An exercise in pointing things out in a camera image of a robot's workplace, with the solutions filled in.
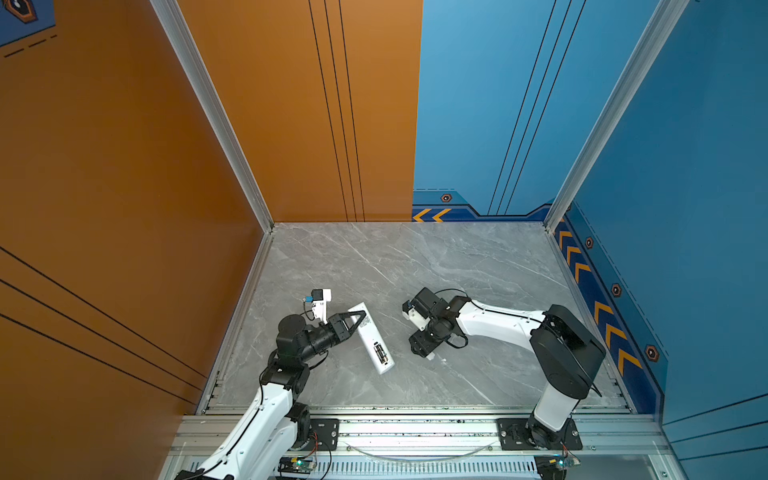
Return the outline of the white remote control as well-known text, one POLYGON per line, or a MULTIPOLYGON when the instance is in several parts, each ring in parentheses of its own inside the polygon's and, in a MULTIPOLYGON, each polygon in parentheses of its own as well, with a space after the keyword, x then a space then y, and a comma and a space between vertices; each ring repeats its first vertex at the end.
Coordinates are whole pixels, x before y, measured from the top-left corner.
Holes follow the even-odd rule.
POLYGON ((350 308, 348 312, 355 310, 365 310, 368 314, 356 333, 362 340, 363 346, 365 347, 377 373, 379 375, 384 375, 394 367, 394 358, 384 342, 384 339, 365 303, 361 302, 355 305, 350 308))

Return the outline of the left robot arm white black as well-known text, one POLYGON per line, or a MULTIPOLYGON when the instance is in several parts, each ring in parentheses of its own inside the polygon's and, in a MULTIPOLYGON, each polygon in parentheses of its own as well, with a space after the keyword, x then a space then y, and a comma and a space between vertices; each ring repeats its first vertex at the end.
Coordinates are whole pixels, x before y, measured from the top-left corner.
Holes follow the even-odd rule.
POLYGON ((291 314, 278 325, 276 348, 258 377, 258 394, 223 441, 201 465, 178 479, 267 479, 288 451, 309 439, 308 406, 297 401, 310 361, 347 341, 368 316, 364 306, 312 326, 291 314))

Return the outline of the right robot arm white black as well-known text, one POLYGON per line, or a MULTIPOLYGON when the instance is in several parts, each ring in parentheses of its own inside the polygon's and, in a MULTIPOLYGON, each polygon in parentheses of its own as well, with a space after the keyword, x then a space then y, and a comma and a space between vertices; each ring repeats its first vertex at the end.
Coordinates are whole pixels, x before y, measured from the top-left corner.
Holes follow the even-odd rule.
POLYGON ((482 336, 523 347, 536 356, 548 385, 526 420, 497 422, 504 450, 583 448, 572 414, 599 389, 595 378, 606 358, 602 342, 566 307, 553 304, 541 311, 520 311, 477 302, 459 292, 443 299, 428 288, 402 305, 403 316, 417 331, 409 337, 411 351, 423 358, 456 336, 465 343, 482 336))

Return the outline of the green circuit board left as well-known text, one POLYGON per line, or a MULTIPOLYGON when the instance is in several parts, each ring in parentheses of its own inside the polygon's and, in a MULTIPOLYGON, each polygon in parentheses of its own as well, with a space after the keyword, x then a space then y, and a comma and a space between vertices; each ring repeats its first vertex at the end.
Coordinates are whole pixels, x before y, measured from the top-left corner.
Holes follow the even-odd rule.
POLYGON ((317 468, 313 457, 282 457, 276 469, 278 478, 308 477, 317 468))

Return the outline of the circuit board right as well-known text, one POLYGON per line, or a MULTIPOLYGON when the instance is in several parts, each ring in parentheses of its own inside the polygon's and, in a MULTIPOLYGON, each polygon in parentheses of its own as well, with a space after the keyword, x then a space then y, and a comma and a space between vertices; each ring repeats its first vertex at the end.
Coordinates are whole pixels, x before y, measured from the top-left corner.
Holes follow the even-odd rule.
POLYGON ((542 480, 565 480, 571 468, 581 465, 581 460, 573 456, 536 456, 534 460, 542 480))

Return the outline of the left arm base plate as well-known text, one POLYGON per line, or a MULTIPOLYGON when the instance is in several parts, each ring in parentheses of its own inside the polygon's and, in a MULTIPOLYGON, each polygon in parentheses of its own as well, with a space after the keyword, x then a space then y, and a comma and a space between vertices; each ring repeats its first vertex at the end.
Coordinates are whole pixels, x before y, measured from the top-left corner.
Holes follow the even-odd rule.
POLYGON ((299 420, 297 438, 292 450, 308 451, 318 447, 321 451, 335 451, 339 440, 338 418, 314 418, 299 420))

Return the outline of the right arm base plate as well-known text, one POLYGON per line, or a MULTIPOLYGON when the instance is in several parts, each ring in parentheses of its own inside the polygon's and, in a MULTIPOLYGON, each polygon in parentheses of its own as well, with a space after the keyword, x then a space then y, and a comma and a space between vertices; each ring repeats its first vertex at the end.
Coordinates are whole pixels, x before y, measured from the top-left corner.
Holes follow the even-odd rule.
POLYGON ((496 427, 504 451, 583 449, 580 432, 572 418, 568 418, 558 431, 549 430, 533 417, 499 418, 496 427))

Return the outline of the aluminium rail frame front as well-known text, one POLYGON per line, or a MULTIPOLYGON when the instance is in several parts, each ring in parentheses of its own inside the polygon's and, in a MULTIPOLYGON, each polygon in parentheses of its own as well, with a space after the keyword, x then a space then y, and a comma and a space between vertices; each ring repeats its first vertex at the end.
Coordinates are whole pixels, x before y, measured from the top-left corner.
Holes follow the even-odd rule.
MULTIPOLYGON (((651 416, 615 409, 579 409, 572 418, 583 449, 504 451, 496 420, 523 418, 520 409, 482 407, 316 407, 310 417, 338 418, 335 451, 290 450, 313 457, 301 479, 540 479, 536 456, 578 457, 567 479, 680 479, 683 470, 651 416)), ((163 479, 193 471, 223 443, 241 416, 236 410, 185 417, 160 471, 163 479)))

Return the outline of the left aluminium corner post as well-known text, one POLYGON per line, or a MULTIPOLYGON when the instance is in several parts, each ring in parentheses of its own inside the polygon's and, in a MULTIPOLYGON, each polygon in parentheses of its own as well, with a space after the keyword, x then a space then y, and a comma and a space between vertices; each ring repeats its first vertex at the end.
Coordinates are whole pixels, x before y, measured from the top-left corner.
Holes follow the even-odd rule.
POLYGON ((191 85, 208 123, 256 217, 271 234, 274 220, 177 1, 151 0, 151 6, 191 85))

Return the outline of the aluminium corner post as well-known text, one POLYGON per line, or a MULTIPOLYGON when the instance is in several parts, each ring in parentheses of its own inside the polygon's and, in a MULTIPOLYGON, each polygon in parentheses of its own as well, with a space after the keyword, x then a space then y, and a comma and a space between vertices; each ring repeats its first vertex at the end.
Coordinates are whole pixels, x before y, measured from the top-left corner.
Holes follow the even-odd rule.
POLYGON ((271 234, 274 220, 177 1, 151 0, 151 6, 191 85, 208 123, 256 217, 271 234))
POLYGON ((688 4, 658 2, 543 222, 547 233, 564 218, 688 4))

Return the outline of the right aluminium corner post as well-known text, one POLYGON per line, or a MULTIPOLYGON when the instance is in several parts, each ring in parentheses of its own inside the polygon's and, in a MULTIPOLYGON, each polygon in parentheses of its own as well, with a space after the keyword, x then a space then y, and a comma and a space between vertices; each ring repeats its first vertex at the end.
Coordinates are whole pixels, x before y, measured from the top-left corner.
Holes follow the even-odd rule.
POLYGON ((564 218, 688 4, 658 2, 543 222, 547 233, 564 218))

